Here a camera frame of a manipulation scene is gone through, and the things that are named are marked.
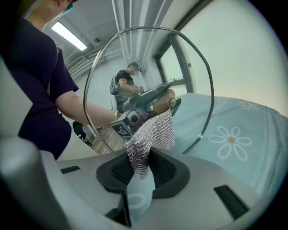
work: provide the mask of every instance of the light blue bed sheet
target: light blue bed sheet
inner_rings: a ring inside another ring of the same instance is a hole
[[[211,97],[201,94],[180,98],[173,154],[184,153],[197,139],[211,104]],[[256,103],[215,97],[209,125],[187,154],[219,165],[260,195],[276,192],[288,166],[288,118]]]

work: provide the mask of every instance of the wooden roller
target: wooden roller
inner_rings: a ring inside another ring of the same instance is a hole
[[[168,89],[164,96],[159,98],[153,105],[153,111],[155,115],[159,115],[169,108],[173,108],[176,104],[175,92],[172,89]]]

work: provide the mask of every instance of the silver fabric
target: silver fabric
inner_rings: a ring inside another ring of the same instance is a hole
[[[149,174],[148,157],[151,147],[170,149],[174,146],[171,110],[146,121],[127,143],[127,153],[139,182]]]

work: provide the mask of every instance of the wooden floor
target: wooden floor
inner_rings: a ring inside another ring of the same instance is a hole
[[[113,151],[121,150],[126,148],[126,140],[120,138],[120,136],[112,128],[101,128],[98,130],[101,137],[110,146]],[[90,137],[89,143],[92,144],[92,148],[96,153],[102,155],[108,153],[108,149],[100,141],[99,138],[94,136]]]

